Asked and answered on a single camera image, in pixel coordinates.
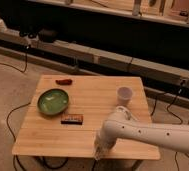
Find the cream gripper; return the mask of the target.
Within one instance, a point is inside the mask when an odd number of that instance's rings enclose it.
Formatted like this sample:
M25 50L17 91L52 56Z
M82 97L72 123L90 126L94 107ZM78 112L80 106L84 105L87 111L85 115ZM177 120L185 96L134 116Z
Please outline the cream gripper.
M100 160L104 158L110 151L111 147L106 143L94 143L94 158Z

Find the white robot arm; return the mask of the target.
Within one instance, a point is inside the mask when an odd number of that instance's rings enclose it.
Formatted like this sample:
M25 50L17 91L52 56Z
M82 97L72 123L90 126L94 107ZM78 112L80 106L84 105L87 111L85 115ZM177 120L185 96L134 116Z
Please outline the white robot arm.
M97 131L94 158L105 157L118 139L136 140L189 154L189 125L135 121L124 106L117 106Z

